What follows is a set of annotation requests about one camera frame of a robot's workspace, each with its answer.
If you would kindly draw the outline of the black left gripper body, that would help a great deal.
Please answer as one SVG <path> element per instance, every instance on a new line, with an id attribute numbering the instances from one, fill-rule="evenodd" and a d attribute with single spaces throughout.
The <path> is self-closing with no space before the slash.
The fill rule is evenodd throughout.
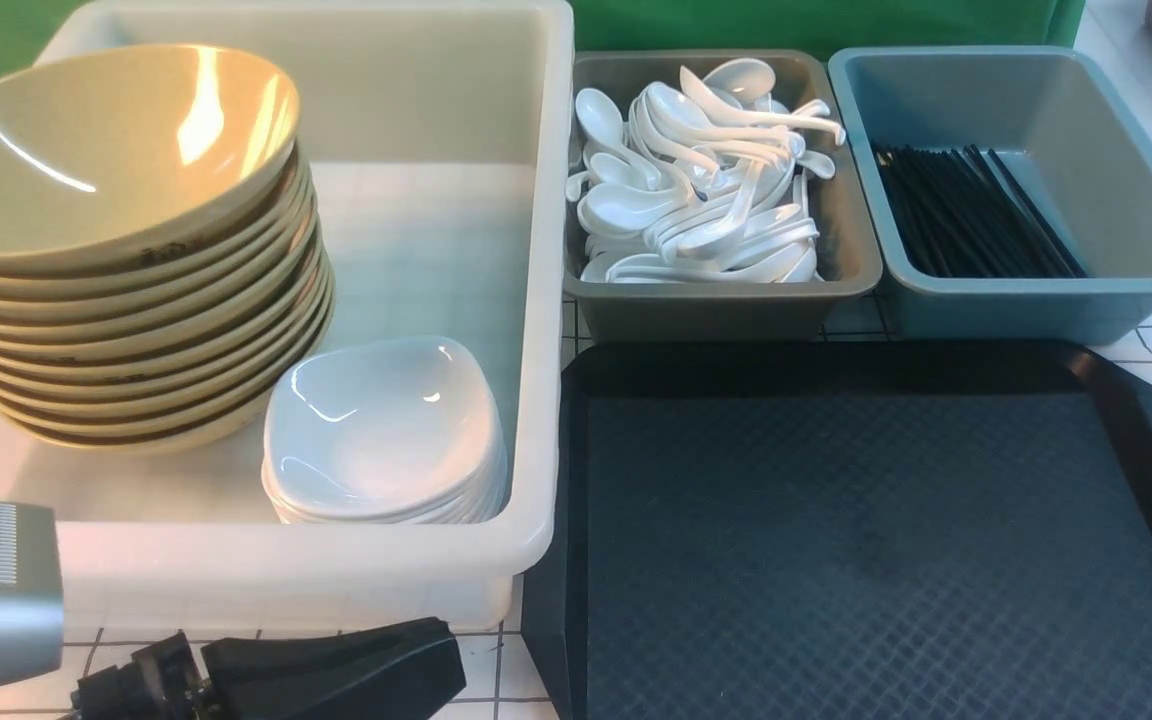
<path id="1" fill-rule="evenodd" d="M 185 632 L 134 651 L 127 664 L 79 679 L 68 719 L 210 719 L 209 684 Z"/>

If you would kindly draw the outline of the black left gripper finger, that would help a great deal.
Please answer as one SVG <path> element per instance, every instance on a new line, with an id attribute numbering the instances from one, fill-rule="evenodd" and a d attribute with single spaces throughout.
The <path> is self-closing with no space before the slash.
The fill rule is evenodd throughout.
<path id="1" fill-rule="evenodd" d="M 225 638 L 202 647 L 225 719 L 430 719 L 467 688 L 444 620 L 329 637 Z"/>

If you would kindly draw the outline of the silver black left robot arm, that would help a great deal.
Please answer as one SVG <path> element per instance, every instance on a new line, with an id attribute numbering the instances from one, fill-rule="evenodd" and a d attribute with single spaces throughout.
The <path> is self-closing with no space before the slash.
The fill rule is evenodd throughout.
<path id="1" fill-rule="evenodd" d="M 65 592 L 55 514 L 0 502 L 0 685 L 58 670 Z M 70 719 L 430 719 L 467 687 L 444 620 L 306 639 L 184 632 L 79 679 Z"/>

